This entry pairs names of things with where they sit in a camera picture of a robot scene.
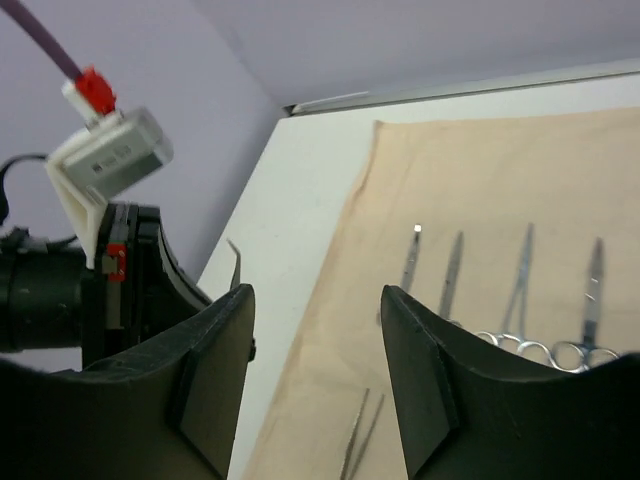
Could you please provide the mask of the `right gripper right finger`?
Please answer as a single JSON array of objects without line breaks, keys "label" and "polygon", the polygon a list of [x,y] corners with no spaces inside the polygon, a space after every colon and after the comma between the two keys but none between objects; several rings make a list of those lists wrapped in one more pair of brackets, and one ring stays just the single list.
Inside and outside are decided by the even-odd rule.
[{"label": "right gripper right finger", "polygon": [[495,347],[396,286],[381,324],[411,479],[635,479],[639,357],[565,373]]}]

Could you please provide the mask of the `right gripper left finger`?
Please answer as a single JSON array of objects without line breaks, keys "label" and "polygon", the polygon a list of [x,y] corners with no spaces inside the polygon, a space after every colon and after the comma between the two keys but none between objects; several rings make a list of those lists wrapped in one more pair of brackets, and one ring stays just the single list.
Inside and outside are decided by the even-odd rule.
[{"label": "right gripper left finger", "polygon": [[223,479],[253,342],[243,284],[83,371],[1,364],[5,479]]}]

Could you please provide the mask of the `curved tip silver tweezers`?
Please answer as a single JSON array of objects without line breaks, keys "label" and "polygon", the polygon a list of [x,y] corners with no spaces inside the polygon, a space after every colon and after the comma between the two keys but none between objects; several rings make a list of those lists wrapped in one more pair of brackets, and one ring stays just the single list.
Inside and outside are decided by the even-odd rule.
[{"label": "curved tip silver tweezers", "polygon": [[238,246],[230,238],[227,238],[226,241],[235,256],[234,269],[229,287],[229,290],[232,291],[241,284],[242,255]]}]

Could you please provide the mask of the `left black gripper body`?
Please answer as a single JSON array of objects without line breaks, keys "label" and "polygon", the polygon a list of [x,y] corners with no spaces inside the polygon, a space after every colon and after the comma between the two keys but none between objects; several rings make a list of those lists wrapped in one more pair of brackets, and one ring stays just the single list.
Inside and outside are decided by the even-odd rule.
[{"label": "left black gripper body", "polygon": [[161,240],[159,208],[132,203],[108,206],[94,268],[76,240],[36,238],[24,227],[3,235],[2,352],[78,347],[88,366],[148,339]]}]

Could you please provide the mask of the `surgical forceps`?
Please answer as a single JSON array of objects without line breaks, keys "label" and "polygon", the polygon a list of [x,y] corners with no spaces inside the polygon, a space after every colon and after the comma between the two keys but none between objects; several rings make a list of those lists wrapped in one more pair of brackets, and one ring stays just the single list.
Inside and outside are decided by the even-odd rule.
[{"label": "surgical forceps", "polygon": [[363,422],[371,389],[364,390],[358,411],[354,417],[350,430],[347,445],[341,462],[339,480],[352,480],[356,477],[364,456],[368,450],[369,443],[377,426],[382,408],[385,402],[385,394],[382,393],[375,403],[375,409],[370,423],[364,427]]}]

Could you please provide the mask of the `beige cloth wrap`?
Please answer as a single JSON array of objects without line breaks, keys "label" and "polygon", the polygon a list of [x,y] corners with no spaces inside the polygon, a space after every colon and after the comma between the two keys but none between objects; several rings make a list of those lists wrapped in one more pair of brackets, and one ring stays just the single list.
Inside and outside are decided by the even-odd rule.
[{"label": "beige cloth wrap", "polygon": [[245,470],[248,479],[326,479],[344,421],[366,381],[387,381],[374,321],[414,223],[422,243],[413,292],[438,303],[450,245],[465,237],[453,315],[496,326],[527,225],[534,252],[526,331],[565,339],[578,329],[587,256],[604,242],[603,343],[639,344],[639,112],[380,123],[370,160],[329,229],[293,210],[309,187],[284,187],[284,225],[247,256],[263,334],[288,354]]}]

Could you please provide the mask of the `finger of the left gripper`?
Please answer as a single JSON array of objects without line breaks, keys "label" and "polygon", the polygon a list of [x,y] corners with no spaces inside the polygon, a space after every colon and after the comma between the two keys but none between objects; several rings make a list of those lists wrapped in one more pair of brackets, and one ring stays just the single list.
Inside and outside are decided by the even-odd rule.
[{"label": "finger of the left gripper", "polygon": [[158,219],[157,313],[160,320],[186,320],[206,309],[212,300],[180,267]]}]

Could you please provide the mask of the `silver ring-handled hemostat clamp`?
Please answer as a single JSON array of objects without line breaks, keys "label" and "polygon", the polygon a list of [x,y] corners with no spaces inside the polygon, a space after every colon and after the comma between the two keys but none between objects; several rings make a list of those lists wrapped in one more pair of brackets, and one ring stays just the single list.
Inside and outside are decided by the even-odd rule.
[{"label": "silver ring-handled hemostat clamp", "polygon": [[538,340],[528,338],[525,333],[534,232],[534,224],[529,223],[520,251],[515,285],[499,328],[496,331],[476,331],[475,335],[495,347],[552,367],[553,362],[549,348]]}]

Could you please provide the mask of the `surgical scissors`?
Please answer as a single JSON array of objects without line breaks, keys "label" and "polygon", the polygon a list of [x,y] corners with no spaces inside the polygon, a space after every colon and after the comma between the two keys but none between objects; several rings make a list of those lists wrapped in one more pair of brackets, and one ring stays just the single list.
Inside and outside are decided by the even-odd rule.
[{"label": "surgical scissors", "polygon": [[413,227],[412,239],[409,245],[408,253],[403,267],[403,272],[399,282],[400,288],[409,293],[416,270],[417,260],[420,251],[420,239],[422,233],[422,225],[415,224]]}]

